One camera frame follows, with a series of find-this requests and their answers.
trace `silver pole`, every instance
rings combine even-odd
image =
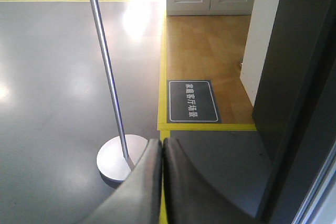
[[[98,0],[90,0],[90,3],[91,3],[91,9],[93,13],[93,18],[95,19],[94,22],[96,23],[100,50],[103,56],[105,71],[106,71],[106,75],[107,75],[107,79],[109,83],[109,88],[110,88],[110,93],[111,93],[111,98],[112,98],[112,103],[113,103],[113,108],[114,108],[114,114],[116,116],[115,119],[117,121],[117,126],[118,126],[118,131],[119,131],[122,152],[123,152],[124,158],[128,159],[129,154],[128,154],[128,149],[127,149],[127,144],[126,144],[125,132],[124,132],[123,124],[122,124],[117,90],[115,89],[116,85],[115,85],[114,77],[112,73],[111,60],[110,60],[109,51],[107,47],[104,26],[103,26],[101,14],[100,14],[99,3],[98,3]]]

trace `yellow tape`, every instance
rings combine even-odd
[[[163,180],[162,180],[162,191],[161,191],[161,209],[160,209],[160,218],[159,224],[168,224],[167,220],[167,211],[166,211],[166,202],[164,198],[164,189],[163,189]]]
[[[158,105],[158,124],[167,121],[167,15],[164,13],[161,37],[160,86]]]
[[[159,131],[257,131],[254,124],[162,123]]]
[[[160,140],[162,142],[167,137],[170,137],[170,131],[160,131]]]

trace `gray floor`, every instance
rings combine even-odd
[[[255,216],[271,169],[257,132],[174,131],[199,172],[224,197]]]
[[[101,8],[125,131],[158,138],[162,12]],[[96,154],[117,135],[90,4],[0,3],[0,223],[85,217],[114,191]]]

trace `round metal base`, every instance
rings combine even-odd
[[[127,161],[123,154],[120,138],[114,137],[107,141],[97,154],[99,171],[109,180],[124,181],[131,173],[131,167],[136,165],[146,149],[148,140],[137,135],[125,135],[130,159]]]

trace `black curved object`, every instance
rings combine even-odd
[[[118,189],[81,224],[158,224],[161,200],[159,140],[149,140],[139,162]]]
[[[169,224],[260,224],[203,178],[178,139],[164,141],[163,172]]]

